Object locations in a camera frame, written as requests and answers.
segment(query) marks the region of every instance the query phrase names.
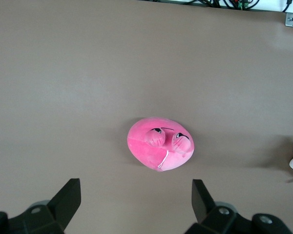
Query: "plush toy eye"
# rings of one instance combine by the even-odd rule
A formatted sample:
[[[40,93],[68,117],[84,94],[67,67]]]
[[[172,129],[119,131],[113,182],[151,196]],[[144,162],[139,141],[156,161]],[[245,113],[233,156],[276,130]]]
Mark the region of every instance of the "plush toy eye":
[[[152,130],[155,130],[155,131],[157,131],[158,133],[161,133],[161,132],[162,132],[162,130],[161,130],[160,128],[153,128]]]
[[[179,138],[179,137],[182,137],[182,136],[184,136],[184,137],[186,137],[186,138],[189,139],[189,137],[187,137],[186,135],[183,135],[182,133],[178,133],[177,136],[176,136],[176,138]]]

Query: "metal screw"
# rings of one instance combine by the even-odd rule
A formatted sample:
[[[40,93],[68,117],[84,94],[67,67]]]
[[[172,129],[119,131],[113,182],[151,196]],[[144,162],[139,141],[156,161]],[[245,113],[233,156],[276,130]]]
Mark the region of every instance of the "metal screw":
[[[272,220],[267,216],[262,215],[262,216],[259,217],[259,219],[263,223],[272,224]]]
[[[220,212],[222,215],[229,215],[229,214],[230,214],[230,212],[229,212],[226,208],[224,208],[224,207],[220,208],[220,209],[219,209],[219,212]]]

